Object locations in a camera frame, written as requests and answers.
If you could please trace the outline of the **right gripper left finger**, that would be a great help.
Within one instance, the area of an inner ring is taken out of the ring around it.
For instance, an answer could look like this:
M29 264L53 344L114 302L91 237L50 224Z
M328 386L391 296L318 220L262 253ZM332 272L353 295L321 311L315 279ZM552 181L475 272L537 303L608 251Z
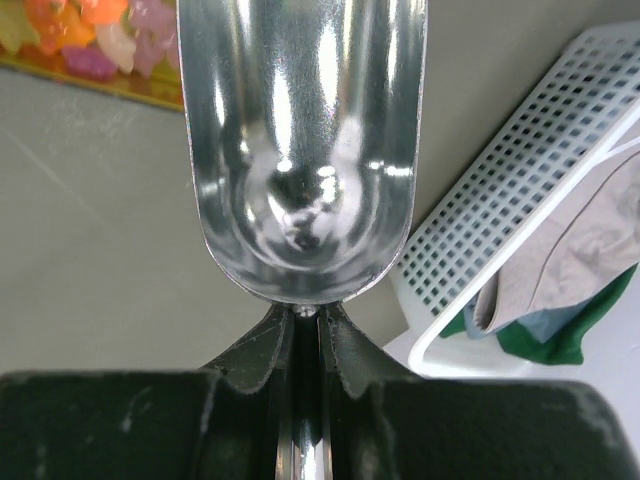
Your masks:
M1 379L5 479L287 479L293 315L274 306L209 364Z

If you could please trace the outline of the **golden tin with star candies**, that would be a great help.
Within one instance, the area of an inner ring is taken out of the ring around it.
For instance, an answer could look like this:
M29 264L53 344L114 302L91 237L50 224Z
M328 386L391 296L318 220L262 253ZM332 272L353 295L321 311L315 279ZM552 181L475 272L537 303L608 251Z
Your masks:
M183 108L174 1L4 1L1 64Z

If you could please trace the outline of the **metal scoop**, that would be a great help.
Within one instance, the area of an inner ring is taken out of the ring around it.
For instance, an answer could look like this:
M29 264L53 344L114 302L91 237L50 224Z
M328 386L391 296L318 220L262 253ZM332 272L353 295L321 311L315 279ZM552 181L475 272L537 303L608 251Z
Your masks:
M394 476L382 400L416 376L349 319L407 239L424 1L181 1L180 71L205 244L267 300L216 358L200 479Z

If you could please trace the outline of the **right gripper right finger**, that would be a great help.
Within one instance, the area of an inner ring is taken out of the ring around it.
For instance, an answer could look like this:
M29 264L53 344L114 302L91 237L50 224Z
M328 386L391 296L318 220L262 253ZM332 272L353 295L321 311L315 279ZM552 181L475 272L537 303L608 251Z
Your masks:
M620 422L568 381L426 379L395 361L342 306L318 319L330 479L635 479Z

